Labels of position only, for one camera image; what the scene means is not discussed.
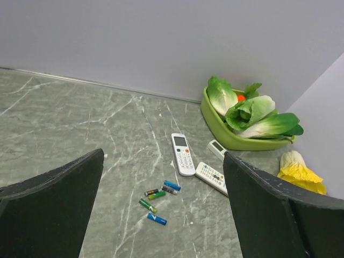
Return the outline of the white remote with orange button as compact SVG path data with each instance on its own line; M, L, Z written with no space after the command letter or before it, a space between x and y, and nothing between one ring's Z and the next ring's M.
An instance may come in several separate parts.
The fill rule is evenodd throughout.
M196 173L195 166L185 135L172 133L171 140L179 173L185 177L194 176Z

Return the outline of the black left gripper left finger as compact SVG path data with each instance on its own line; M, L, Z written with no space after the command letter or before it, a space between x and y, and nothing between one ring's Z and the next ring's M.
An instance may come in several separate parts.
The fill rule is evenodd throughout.
M104 168L95 149L1 188L1 257L78 257Z

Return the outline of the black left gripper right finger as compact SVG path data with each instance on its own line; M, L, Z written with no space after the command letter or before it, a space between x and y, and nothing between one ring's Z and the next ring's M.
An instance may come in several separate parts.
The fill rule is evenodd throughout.
M343 257L343 200L295 186L230 152L223 171L243 257Z

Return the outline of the blue battery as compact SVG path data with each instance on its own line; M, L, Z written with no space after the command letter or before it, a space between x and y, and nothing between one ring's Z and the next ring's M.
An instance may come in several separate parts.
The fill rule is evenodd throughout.
M181 190L181 187L178 185L178 184L175 184L173 182L170 182L170 181L167 181L165 180L164 181L164 185L176 190L176 191L180 191Z
M164 226L167 224L167 220L166 219L163 219L163 218L161 218L161 217L159 217L159 216L157 216L155 214L152 214L152 213L149 213L147 215L147 218L152 220L152 221L154 221L154 222L156 222L156 223L164 225Z

